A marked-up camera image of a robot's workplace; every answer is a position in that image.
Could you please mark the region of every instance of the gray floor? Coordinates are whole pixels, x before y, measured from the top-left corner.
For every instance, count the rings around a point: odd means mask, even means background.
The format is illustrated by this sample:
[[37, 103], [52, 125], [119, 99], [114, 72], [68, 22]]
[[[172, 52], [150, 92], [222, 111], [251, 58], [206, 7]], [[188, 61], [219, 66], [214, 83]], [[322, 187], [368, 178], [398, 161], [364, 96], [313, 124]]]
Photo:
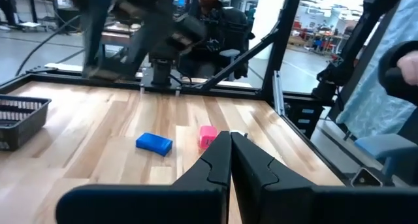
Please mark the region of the gray floor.
[[[28, 11], [24, 1], [19, 2], [19, 11]], [[37, 3], [37, 10], [42, 14], [43, 3]], [[28, 20], [30, 14], [20, 14], [22, 19]], [[22, 33], [13, 31], [10, 33], [0, 33], [0, 83], [14, 76], [17, 68], [24, 58], [46, 39], [50, 33]], [[44, 65], [59, 61], [82, 49], [82, 39], [80, 35], [58, 35], [50, 42], [37, 50], [25, 65], [25, 69], [30, 69], [38, 65]], [[287, 50], [283, 65], [281, 66], [282, 86], [285, 91], [295, 91], [310, 93], [316, 87], [316, 74], [326, 67], [327, 58], [316, 54], [307, 54], [294, 50]], [[80, 65], [82, 56], [77, 56], [65, 62], [66, 64]], [[248, 78], [239, 80], [247, 82], [255, 88], [261, 87], [266, 69], [267, 60], [252, 59], [249, 63], [251, 70]], [[312, 142], [319, 148], [325, 156], [330, 159], [341, 171], [351, 174], [359, 168], [358, 164], [350, 159], [336, 144], [355, 154], [363, 163], [371, 167], [379, 168], [381, 165], [376, 161], [364, 156], [353, 142], [343, 141], [344, 134], [329, 120], [321, 120], [317, 125], [317, 130], [312, 136]]]

